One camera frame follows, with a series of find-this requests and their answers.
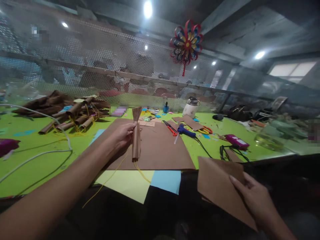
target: hanging ornament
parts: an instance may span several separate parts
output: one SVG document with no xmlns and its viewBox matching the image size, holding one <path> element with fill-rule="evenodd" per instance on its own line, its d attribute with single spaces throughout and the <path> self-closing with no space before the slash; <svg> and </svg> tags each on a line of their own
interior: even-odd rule
<svg viewBox="0 0 320 240">
<path fill-rule="evenodd" d="M 199 34 L 200 31 L 200 24 L 194 25 L 192 20 L 188 20 L 184 29 L 181 26 L 175 29 L 175 37 L 170 40 L 170 46 L 174 48 L 170 54 L 173 62 L 184 65 L 182 76 L 184 76 L 186 66 L 191 60 L 197 60 L 198 53 L 202 51 L 200 43 L 203 35 Z"/>
</svg>

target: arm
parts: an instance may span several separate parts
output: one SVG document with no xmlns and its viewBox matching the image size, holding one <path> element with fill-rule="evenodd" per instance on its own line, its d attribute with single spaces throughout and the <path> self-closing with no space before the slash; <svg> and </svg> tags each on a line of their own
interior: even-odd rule
<svg viewBox="0 0 320 240">
<path fill-rule="evenodd" d="M 233 176 L 230 176 L 230 180 L 243 195 L 248 208 L 262 230 L 271 239 L 296 240 L 296 237 L 284 223 L 275 208 L 268 189 L 249 174 L 244 173 L 244 177 L 247 181 L 246 186 L 242 185 Z"/>
<path fill-rule="evenodd" d="M 68 213 L 111 157 L 131 141 L 136 124 L 120 126 L 92 156 L 80 155 L 65 171 L 0 215 L 0 239 L 43 239 Z"/>
</svg>

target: white cable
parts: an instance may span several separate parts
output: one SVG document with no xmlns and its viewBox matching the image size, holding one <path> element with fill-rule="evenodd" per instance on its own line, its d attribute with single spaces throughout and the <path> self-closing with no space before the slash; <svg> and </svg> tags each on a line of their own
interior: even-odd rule
<svg viewBox="0 0 320 240">
<path fill-rule="evenodd" d="M 40 113 L 40 112 L 37 112 L 37 111 L 34 111 L 34 110 L 31 110 L 29 108 L 25 108 L 25 107 L 21 107 L 21 106 L 18 106 L 18 105 L 12 105 L 12 104 L 0 104 L 0 106 L 10 106 L 10 107 L 18 107 L 18 108 L 22 108 L 22 109 L 25 109 L 25 110 L 28 110 L 28 111 L 31 111 L 31 112 L 34 112 L 34 113 L 39 113 L 45 117 L 49 117 L 49 118 L 52 118 L 54 121 L 57 122 L 57 124 L 59 125 L 61 131 L 64 133 L 64 135 L 66 135 L 67 137 L 67 140 L 68 140 L 68 145 L 69 145 L 69 150 L 56 150 L 56 151 L 49 151 L 49 152 L 43 152 L 43 153 L 40 153 L 30 159 L 28 159 L 27 161 L 21 163 L 19 166 L 17 166 L 16 168 L 14 168 L 11 172 L 7 173 L 3 178 L 0 179 L 0 183 L 5 180 L 7 177 L 9 177 L 12 173 L 14 173 L 17 169 L 19 169 L 20 167 L 22 167 L 23 165 L 25 165 L 26 163 L 30 162 L 31 160 L 35 159 L 36 157 L 39 157 L 43 154 L 46 154 L 46 153 L 52 153 L 52 152 L 69 152 L 71 151 L 72 152 L 72 147 L 71 147 L 71 144 L 70 144 L 70 138 L 68 137 L 68 135 L 66 134 L 66 132 L 63 130 L 61 124 L 59 123 L 59 121 L 54 118 L 54 117 L 51 117 L 49 115 L 46 115 L 44 113 Z"/>
</svg>

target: green table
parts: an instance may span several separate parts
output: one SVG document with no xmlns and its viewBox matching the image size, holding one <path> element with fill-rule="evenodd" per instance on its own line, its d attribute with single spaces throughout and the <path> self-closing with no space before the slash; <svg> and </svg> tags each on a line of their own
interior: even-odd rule
<svg viewBox="0 0 320 240">
<path fill-rule="evenodd" d="M 212 119 L 211 113 L 197 113 L 196 118 L 200 123 L 211 128 L 216 135 L 210 135 L 211 139 L 206 139 L 203 136 L 199 137 L 202 144 L 205 146 L 209 154 L 213 158 L 220 159 L 219 148 L 221 145 L 226 145 L 226 142 L 220 140 L 217 136 L 225 134 L 234 134 L 245 142 L 250 144 L 247 157 L 251 161 L 259 161 L 263 159 L 276 158 L 293 155 L 289 150 L 282 152 L 274 152 L 255 144 L 255 133 L 247 131 L 241 124 L 230 119 L 224 119 L 222 122 Z M 161 120 L 170 120 L 172 117 L 182 116 L 182 114 L 167 114 L 161 116 Z M 128 111 L 127 116 L 123 118 L 132 119 L 131 110 Z M 58 152 L 49 153 L 35 158 L 28 162 L 11 176 L 0 183 L 0 198 L 12 195 L 27 194 L 33 189 L 37 188 L 44 182 L 48 181 L 55 175 L 63 171 L 69 166 L 90 144 L 98 129 L 106 129 L 117 118 L 105 118 L 105 122 L 97 122 L 95 125 L 87 129 L 84 136 L 74 136 L 74 130 L 68 130 L 70 133 L 71 146 L 73 153 Z M 38 131 L 51 122 L 48 118 L 36 118 L 34 121 L 30 119 L 18 117 L 16 114 L 6 114 L 1 116 L 1 128 L 8 128 L 7 132 L 1 135 L 1 138 L 12 138 L 20 140 L 19 148 L 15 150 L 14 154 L 7 160 L 0 160 L 0 178 L 14 169 L 16 166 L 26 161 L 27 159 L 46 151 L 67 150 L 68 144 L 65 136 L 60 133 L 55 135 L 50 132 L 47 135 L 38 135 Z M 35 130 L 30 135 L 14 136 L 16 133 Z M 188 136 L 181 136 L 196 168 L 198 165 L 198 156 L 207 156 L 201 146 L 192 138 Z"/>
</svg>

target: pink device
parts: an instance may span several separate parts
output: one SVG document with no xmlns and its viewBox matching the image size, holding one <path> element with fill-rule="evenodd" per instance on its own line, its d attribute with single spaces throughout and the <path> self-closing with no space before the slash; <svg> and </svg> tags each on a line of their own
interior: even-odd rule
<svg viewBox="0 0 320 240">
<path fill-rule="evenodd" d="M 233 144 L 237 144 L 240 146 L 239 150 L 247 150 L 247 148 L 250 146 L 248 143 L 242 141 L 240 138 L 236 137 L 235 135 L 233 134 L 228 134 L 228 135 L 225 135 L 225 138 L 226 140 L 231 143 L 232 145 Z"/>
</svg>

